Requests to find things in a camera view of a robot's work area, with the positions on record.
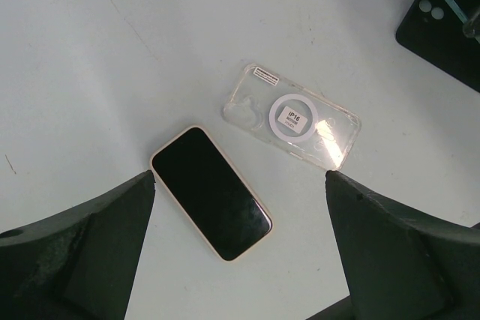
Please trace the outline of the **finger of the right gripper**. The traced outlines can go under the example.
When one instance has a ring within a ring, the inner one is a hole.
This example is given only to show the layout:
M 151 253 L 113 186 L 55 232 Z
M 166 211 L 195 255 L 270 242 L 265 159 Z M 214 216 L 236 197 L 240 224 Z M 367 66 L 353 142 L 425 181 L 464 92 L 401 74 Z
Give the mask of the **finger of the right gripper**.
M 463 35 L 469 39 L 475 39 L 479 41 L 480 37 L 480 14 L 479 12 L 474 13 L 464 24 L 463 24 Z

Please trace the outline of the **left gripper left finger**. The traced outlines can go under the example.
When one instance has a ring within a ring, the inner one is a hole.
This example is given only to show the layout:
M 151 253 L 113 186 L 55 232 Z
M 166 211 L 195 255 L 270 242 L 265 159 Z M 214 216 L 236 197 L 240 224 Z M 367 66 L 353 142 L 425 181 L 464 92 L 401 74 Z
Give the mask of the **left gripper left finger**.
M 1 234 L 2 319 L 123 319 L 155 198 L 143 172 Z

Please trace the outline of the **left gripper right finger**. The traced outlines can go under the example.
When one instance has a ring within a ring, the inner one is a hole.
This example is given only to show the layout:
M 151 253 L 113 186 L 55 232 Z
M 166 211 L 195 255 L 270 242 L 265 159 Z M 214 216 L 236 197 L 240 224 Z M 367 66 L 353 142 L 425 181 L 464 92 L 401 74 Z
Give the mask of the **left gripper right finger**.
M 479 318 L 479 226 L 441 220 L 338 171 L 325 176 L 349 289 L 325 319 Z

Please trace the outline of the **black silicone phone case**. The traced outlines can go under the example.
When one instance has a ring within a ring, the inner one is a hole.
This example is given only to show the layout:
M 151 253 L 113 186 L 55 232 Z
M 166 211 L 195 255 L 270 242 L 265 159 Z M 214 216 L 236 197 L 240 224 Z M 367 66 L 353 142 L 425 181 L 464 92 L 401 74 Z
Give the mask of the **black silicone phone case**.
M 414 0 L 395 33 L 404 48 L 479 91 L 479 42 L 445 0 Z

